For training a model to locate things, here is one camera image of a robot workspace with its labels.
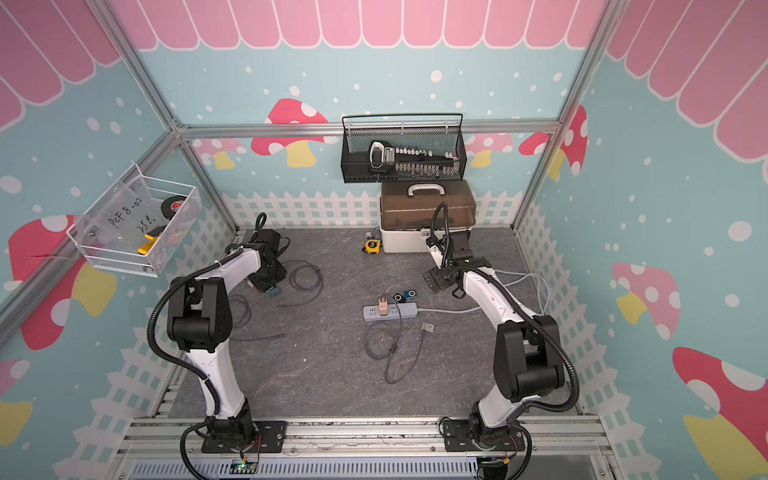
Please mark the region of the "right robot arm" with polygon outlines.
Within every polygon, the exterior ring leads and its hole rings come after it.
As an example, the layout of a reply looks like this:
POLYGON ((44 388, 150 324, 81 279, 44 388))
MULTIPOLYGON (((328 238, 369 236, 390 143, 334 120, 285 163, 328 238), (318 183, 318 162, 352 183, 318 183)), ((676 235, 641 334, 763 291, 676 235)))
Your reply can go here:
POLYGON ((473 254, 471 232, 450 228, 448 213, 442 202, 432 214, 426 245, 435 266, 424 279, 435 293, 451 289, 457 299, 470 297, 495 327, 494 386, 475 403, 466 421, 469 441, 491 450, 523 435, 519 417, 529 410, 573 409, 580 384, 560 343, 556 320, 523 306, 491 264, 473 254))

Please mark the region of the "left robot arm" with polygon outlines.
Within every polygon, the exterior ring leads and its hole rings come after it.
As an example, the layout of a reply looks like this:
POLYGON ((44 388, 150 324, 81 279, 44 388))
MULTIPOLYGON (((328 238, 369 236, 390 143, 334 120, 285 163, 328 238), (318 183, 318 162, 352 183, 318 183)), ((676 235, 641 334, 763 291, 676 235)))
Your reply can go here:
POLYGON ((147 341, 158 357, 198 377, 206 402, 201 436, 223 448, 245 450, 260 439, 230 356, 234 320, 229 293, 242 281, 275 294, 287 276, 281 235, 260 213, 253 231, 231 244, 214 264, 174 279, 153 310, 147 341))

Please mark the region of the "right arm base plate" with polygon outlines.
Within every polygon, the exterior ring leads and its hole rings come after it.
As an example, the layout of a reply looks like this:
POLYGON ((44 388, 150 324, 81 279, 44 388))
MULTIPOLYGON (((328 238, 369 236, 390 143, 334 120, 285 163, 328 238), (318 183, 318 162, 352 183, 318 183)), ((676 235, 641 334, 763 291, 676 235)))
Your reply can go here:
POLYGON ((448 452, 502 452, 517 453, 526 447, 523 433, 513 426, 485 427, 475 417, 438 421, 438 432, 448 452))

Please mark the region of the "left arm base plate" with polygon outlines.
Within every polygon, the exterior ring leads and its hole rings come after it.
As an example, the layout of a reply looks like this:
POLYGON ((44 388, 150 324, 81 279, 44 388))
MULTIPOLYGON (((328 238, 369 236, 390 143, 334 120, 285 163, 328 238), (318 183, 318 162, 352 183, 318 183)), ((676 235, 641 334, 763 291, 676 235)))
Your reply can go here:
POLYGON ((285 421, 215 420, 205 435, 201 451, 205 454, 280 453, 286 438, 285 421))

